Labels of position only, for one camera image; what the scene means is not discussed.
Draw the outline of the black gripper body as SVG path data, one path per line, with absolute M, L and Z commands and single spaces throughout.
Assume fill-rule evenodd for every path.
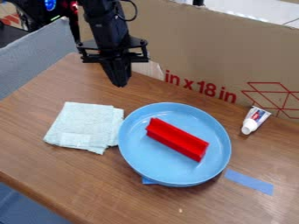
M 78 44 L 83 63 L 146 62 L 146 41 L 129 35 L 121 8 L 83 10 L 93 40 Z

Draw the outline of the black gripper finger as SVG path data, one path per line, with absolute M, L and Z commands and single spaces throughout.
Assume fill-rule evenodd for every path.
M 111 84 L 118 88 L 123 86 L 122 67 L 118 60 L 103 60 L 101 62 L 102 69 L 106 73 Z
M 130 78 L 130 60 L 122 58 L 118 63 L 118 85 L 123 87 Z

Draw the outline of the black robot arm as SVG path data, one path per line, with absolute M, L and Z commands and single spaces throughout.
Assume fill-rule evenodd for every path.
M 81 61 L 98 63 L 111 84 L 123 87 L 130 78 L 130 64 L 149 60 L 146 40 L 131 37 L 126 22 L 135 19 L 131 0 L 78 0 L 93 39 L 77 43 Z

